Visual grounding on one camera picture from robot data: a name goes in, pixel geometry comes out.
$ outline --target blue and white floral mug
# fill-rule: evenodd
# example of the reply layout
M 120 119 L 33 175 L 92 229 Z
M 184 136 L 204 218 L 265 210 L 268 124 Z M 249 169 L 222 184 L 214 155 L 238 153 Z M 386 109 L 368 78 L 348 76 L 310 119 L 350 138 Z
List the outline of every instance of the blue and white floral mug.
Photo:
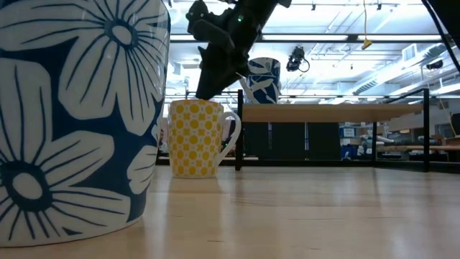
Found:
M 0 1 L 0 247 L 142 216 L 169 35 L 161 0 Z
M 249 61 L 249 71 L 246 82 L 240 81 L 247 102 L 276 104 L 281 87 L 280 61 L 273 58 L 255 58 Z

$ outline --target ceiling light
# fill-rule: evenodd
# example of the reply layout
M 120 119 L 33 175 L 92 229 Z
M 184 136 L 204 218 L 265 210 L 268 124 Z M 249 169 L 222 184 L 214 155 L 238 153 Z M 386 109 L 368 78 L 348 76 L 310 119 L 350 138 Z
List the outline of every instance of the ceiling light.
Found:
M 364 40 L 364 35 L 358 36 L 358 40 Z M 373 41 L 418 41 L 418 40 L 442 40 L 440 35 L 367 35 L 368 40 Z
M 398 90 L 392 92 L 390 95 L 405 94 L 405 93 L 409 92 L 410 90 L 415 89 L 417 87 L 419 87 L 417 84 L 412 85 L 412 86 L 406 86 L 406 87 L 403 87 L 401 89 L 398 89 Z
M 170 40 L 195 40 L 193 35 L 171 35 Z
M 460 90 L 460 83 L 455 83 L 453 85 L 444 86 L 438 90 L 432 91 L 431 94 L 447 94 L 452 91 L 458 91 L 458 90 Z
M 282 40 L 282 41 L 293 41 L 293 40 L 309 40 L 309 41 L 344 41 L 348 39 L 348 35 L 263 35 L 263 40 Z

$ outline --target cup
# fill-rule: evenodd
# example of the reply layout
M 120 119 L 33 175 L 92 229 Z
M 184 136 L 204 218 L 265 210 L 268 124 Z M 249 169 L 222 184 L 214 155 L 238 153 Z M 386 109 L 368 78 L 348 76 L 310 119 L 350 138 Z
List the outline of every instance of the cup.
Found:
M 161 0 L 0 1 L 0 247 L 141 218 L 170 24 Z
M 249 61 L 247 82 L 240 81 L 246 94 L 246 102 L 276 104 L 280 96 L 280 61 L 273 58 L 255 58 Z
M 233 117 L 236 125 L 221 151 L 222 126 Z M 172 174 L 176 178 L 213 178 L 225 155 L 235 145 L 242 122 L 234 112 L 213 101 L 182 100 L 170 105 L 168 143 Z

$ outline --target wooden tabletop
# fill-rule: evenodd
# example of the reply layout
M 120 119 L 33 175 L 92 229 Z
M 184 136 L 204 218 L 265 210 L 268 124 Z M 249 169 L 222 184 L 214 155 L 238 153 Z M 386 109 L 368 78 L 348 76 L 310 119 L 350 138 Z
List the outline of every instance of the wooden tabletop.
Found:
M 379 152 L 406 152 L 412 150 L 423 150 L 422 145 L 399 145 L 399 146 L 386 146 L 378 147 Z M 431 145 L 430 150 L 437 151 L 460 151 L 460 146 L 457 145 L 445 145 L 445 146 L 435 146 Z
M 460 176 L 372 168 L 157 167 L 141 221 L 1 259 L 457 259 Z
M 386 122 L 421 104 L 244 104 L 243 122 Z

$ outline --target black robotic arm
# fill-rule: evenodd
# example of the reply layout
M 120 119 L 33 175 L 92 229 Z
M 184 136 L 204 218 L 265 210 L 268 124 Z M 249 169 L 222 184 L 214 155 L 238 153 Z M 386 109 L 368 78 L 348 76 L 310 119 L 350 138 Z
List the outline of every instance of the black robotic arm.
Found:
M 235 4 L 235 7 L 225 10 L 221 15 L 215 15 L 209 13 L 203 0 L 197 0 L 185 15 L 189 21 L 188 32 L 197 40 L 209 42 L 206 49 L 198 48 L 202 58 L 196 92 L 199 99 L 211 99 L 242 76 L 248 76 L 248 53 L 261 37 L 262 28 L 278 4 L 286 8 L 291 4 L 291 0 L 219 1 Z M 460 45 L 458 17 L 452 11 L 460 9 L 460 1 L 421 1 L 437 23 L 443 41 L 460 71 L 460 65 L 449 47 L 449 40 L 443 34 L 438 21 L 439 17 L 451 39 Z

